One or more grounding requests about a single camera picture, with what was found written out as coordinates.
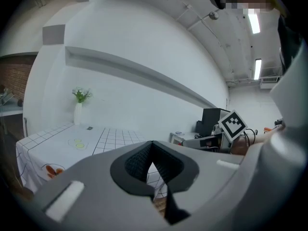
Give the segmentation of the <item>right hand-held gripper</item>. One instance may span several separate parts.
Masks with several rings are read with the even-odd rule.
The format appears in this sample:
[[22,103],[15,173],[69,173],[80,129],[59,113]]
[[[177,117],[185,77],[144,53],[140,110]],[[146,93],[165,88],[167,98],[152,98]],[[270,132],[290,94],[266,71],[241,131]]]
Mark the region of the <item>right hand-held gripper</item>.
[[182,146],[229,153],[235,139],[247,129],[246,123],[234,110],[205,109],[201,123],[201,138],[184,140]]

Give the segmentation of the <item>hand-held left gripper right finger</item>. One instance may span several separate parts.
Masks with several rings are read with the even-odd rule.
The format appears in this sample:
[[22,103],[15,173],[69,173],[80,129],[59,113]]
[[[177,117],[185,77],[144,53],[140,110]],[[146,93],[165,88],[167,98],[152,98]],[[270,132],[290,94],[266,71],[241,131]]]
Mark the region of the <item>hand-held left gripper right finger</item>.
[[205,152],[154,141],[152,160],[167,185],[164,217],[152,226],[243,226],[239,200],[230,188],[242,156]]

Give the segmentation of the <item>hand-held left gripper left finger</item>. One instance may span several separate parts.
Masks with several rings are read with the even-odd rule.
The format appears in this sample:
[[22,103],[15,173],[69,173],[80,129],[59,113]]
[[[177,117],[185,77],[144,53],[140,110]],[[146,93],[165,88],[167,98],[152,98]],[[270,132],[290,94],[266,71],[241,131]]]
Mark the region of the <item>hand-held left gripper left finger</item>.
[[45,183],[25,205],[48,231],[160,231],[169,226],[149,196],[135,196],[112,179],[115,159],[149,142],[86,157]]

